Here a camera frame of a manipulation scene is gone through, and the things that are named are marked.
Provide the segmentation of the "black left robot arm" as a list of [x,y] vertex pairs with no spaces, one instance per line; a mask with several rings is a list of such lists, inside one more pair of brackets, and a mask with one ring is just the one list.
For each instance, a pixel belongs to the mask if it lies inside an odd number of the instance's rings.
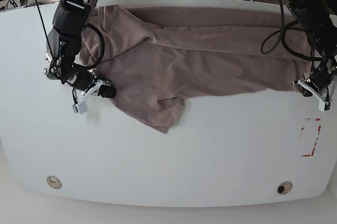
[[[329,110],[332,103],[329,85],[336,76],[336,26],[330,14],[336,13],[336,0],[278,1],[281,16],[284,16],[283,6],[286,5],[295,20],[288,24],[281,23],[280,30],[276,32],[279,37],[270,51],[274,51],[278,44],[282,44],[291,55],[311,62],[311,71],[292,84],[301,86],[303,96],[316,97],[321,111]],[[300,25],[307,35],[311,51],[318,52],[320,57],[305,56],[289,48],[285,40],[286,33],[296,25]]]

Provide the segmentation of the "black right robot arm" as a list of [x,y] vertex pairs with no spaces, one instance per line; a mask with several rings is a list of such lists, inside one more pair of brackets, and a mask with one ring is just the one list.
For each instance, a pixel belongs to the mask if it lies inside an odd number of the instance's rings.
[[[102,61],[105,42],[102,33],[89,18],[98,0],[60,0],[53,18],[53,28],[47,35],[47,52],[43,74],[51,80],[60,80],[74,90],[87,94],[97,93],[103,98],[113,98],[116,88],[103,75],[91,71]],[[82,46],[82,33],[89,28],[98,37],[99,56],[89,66],[75,63],[75,57]]]

